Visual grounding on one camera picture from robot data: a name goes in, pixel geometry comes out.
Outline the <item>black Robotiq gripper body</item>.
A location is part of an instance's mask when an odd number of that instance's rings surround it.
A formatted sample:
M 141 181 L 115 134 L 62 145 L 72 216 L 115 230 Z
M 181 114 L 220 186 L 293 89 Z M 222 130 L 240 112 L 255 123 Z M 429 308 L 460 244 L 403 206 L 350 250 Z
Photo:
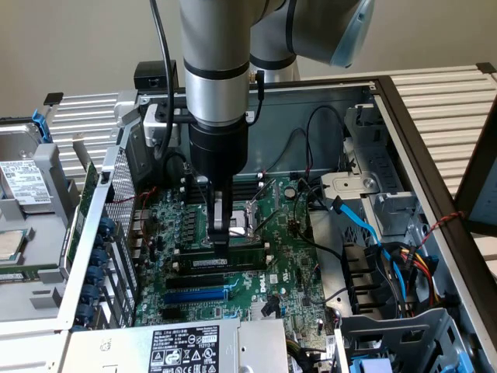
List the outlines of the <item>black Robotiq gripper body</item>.
M 189 125 L 193 167 L 212 183 L 225 183 L 247 162 L 249 127 L 245 120 L 224 127 Z

